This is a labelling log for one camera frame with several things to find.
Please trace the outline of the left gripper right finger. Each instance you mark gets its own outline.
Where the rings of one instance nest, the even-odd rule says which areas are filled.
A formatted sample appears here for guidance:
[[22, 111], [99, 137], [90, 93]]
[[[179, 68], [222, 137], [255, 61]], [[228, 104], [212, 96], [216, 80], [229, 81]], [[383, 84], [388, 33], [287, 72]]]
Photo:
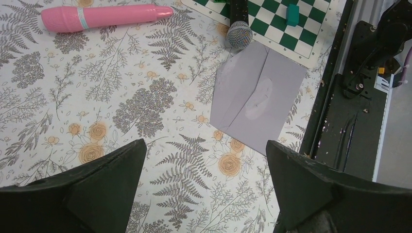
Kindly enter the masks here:
[[276, 233], [409, 233], [412, 192], [367, 181], [269, 140]]

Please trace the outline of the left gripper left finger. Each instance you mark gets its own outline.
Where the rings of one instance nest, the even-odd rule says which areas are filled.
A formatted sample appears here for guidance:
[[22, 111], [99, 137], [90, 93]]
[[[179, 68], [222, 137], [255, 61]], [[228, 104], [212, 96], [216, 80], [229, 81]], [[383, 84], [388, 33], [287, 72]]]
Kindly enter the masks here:
[[146, 156], [143, 139], [26, 186], [0, 190], [3, 233], [123, 233]]

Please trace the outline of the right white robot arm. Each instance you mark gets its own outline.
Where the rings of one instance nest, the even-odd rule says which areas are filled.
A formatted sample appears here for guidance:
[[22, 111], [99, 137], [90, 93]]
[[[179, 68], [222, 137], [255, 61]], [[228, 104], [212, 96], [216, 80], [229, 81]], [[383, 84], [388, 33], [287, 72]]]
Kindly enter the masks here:
[[402, 52], [412, 38], [412, 4], [398, 0], [385, 10], [377, 26], [356, 24], [343, 73], [343, 95], [353, 99], [363, 92], [361, 74], [374, 70]]

